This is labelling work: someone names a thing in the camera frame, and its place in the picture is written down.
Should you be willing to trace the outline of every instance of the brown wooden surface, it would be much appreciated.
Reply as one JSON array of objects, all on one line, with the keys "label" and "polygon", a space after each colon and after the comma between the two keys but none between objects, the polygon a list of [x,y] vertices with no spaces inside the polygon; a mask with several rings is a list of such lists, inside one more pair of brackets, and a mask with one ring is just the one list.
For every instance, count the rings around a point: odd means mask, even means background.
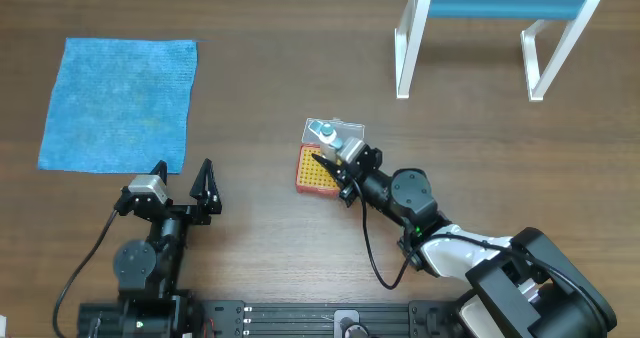
[{"label": "brown wooden surface", "polygon": [[[527,102],[519,32],[528,22],[427,25],[411,98],[396,101],[393,28],[406,0],[0,0],[0,314],[14,337],[52,336],[51,311],[131,175],[38,171],[66,37],[197,39],[187,159],[169,188],[186,200],[205,157],[222,216],[189,237],[180,286],[253,302],[452,299],[463,284],[410,272],[386,291],[366,259],[359,209],[299,195],[307,117],[367,126],[385,170],[427,171],[467,230],[551,237],[637,337],[640,290],[640,0],[604,0],[540,104]],[[558,29],[539,52],[550,56]],[[148,225],[118,218],[76,280],[77,306],[115,299],[112,257]],[[399,231],[372,213],[388,280]]]}]

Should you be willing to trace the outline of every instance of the white metal leg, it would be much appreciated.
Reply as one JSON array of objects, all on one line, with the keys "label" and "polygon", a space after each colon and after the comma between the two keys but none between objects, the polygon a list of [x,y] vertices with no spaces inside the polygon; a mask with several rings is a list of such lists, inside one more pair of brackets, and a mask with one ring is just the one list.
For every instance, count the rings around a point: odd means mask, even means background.
[{"label": "white metal leg", "polygon": [[409,98],[409,88],[427,23],[431,0],[409,0],[395,30],[396,95]]},{"label": "white metal leg", "polygon": [[562,67],[562,64],[567,59],[569,52],[571,52],[571,49],[576,44],[580,34],[582,34],[587,23],[589,23],[589,19],[591,19],[598,3],[600,3],[600,0],[586,0],[576,19],[567,24],[564,33],[562,33],[562,38],[560,38],[560,43],[558,43],[547,68],[545,68],[542,73],[542,76],[540,76],[540,68],[538,66],[535,38],[536,34],[548,25],[548,21],[539,20],[531,27],[520,33],[529,101],[542,101],[545,92],[551,85],[551,82],[553,82],[556,74],[558,74],[560,67]]}]

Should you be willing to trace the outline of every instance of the cable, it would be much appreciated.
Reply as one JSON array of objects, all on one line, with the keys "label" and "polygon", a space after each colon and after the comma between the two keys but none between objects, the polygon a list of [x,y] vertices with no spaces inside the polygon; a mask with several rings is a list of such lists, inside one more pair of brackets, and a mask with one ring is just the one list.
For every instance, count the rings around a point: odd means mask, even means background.
[{"label": "cable", "polygon": [[520,251],[514,251],[511,247],[502,247],[502,246],[490,244],[488,242],[481,242],[465,236],[459,236],[459,235],[454,235],[450,233],[434,234],[430,236],[425,241],[423,241],[420,245],[418,245],[416,248],[412,249],[411,252],[409,252],[409,254],[407,254],[407,257],[405,258],[404,263],[402,264],[402,268],[400,268],[400,272],[398,272],[398,276],[396,277],[396,280],[393,282],[393,284],[389,285],[387,282],[384,281],[384,279],[380,275],[380,272],[378,271],[378,267],[376,266],[376,262],[373,259],[373,253],[371,252],[371,244],[369,243],[369,233],[367,231],[367,204],[364,200],[364,195],[362,194],[360,185],[358,184],[358,182],[356,182],[355,179],[353,180],[353,186],[358,194],[358,197],[360,198],[360,202],[362,203],[362,231],[364,233],[364,242],[367,246],[367,254],[369,255],[371,268],[373,268],[373,273],[376,275],[376,278],[378,278],[378,281],[380,282],[380,284],[382,284],[382,286],[385,287],[386,289],[393,290],[398,286],[398,284],[400,284],[400,281],[402,280],[402,276],[404,275],[404,272],[407,270],[407,266],[411,262],[411,257],[413,257],[413,255],[417,253],[422,248],[422,246],[425,245],[426,243],[433,241],[435,239],[461,240],[461,241],[465,241],[465,242],[477,245],[484,249],[496,250],[504,254],[507,254],[511,257],[522,259],[524,261],[531,263],[534,266],[537,266],[538,268],[541,268],[547,272],[553,273],[558,278],[560,278],[560,280],[562,280],[564,283],[570,286],[576,293],[578,293],[578,295],[580,295],[582,299],[584,299],[584,301],[587,303],[587,306],[589,306],[589,310],[591,310],[591,313],[595,317],[596,321],[598,321],[598,325],[600,326],[600,330],[602,332],[602,337],[605,338],[607,336],[608,330],[604,322],[604,318],[598,312],[598,308],[596,307],[596,304],[593,298],[589,296],[587,292],[585,292],[582,288],[580,288],[571,278],[566,276],[564,273],[560,272],[558,269],[554,268],[548,263],[541,261],[538,258],[532,257],[531,255],[525,254]]},{"label": "cable", "polygon": [[102,232],[100,233],[100,236],[96,241],[96,244],[93,245],[93,248],[91,248],[91,250],[89,251],[89,254],[87,254],[87,256],[84,257],[84,260],[82,261],[82,263],[80,263],[78,268],[76,268],[73,274],[71,274],[71,277],[69,277],[69,281],[67,281],[67,284],[65,284],[64,288],[62,288],[62,292],[60,292],[60,296],[56,301],[55,307],[53,308],[53,319],[52,319],[53,330],[59,338],[64,338],[64,335],[60,331],[60,327],[58,327],[58,311],[60,310],[60,305],[62,304],[62,300],[64,299],[64,296],[67,294],[67,291],[71,287],[73,280],[76,279],[76,277],[78,276],[82,268],[84,268],[85,264],[87,264],[89,259],[93,257],[93,254],[96,252],[96,250],[98,250],[100,243],[102,243],[102,240],[104,239],[104,236],[107,234],[107,231],[109,230],[111,223],[113,223],[113,220],[115,219],[117,213],[118,212],[116,210],[114,210],[111,213],[111,215],[109,216],[109,220],[107,220],[107,223],[104,225],[104,228],[102,228]]}]

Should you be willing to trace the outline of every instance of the clear plastic lid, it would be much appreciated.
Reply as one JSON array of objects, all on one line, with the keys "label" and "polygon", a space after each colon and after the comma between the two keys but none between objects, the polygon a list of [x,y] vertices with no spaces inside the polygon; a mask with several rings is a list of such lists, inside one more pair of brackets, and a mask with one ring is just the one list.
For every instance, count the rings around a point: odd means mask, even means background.
[{"label": "clear plastic lid", "polygon": [[356,137],[358,139],[364,140],[364,125],[357,123],[345,123],[337,118],[333,118],[331,120],[324,119],[315,119],[315,118],[307,118],[307,122],[304,126],[304,132],[302,133],[302,144],[320,144],[320,138],[311,131],[309,126],[314,121],[320,122],[322,124],[329,123],[336,130],[336,133],[343,142],[347,140],[349,137]]}]

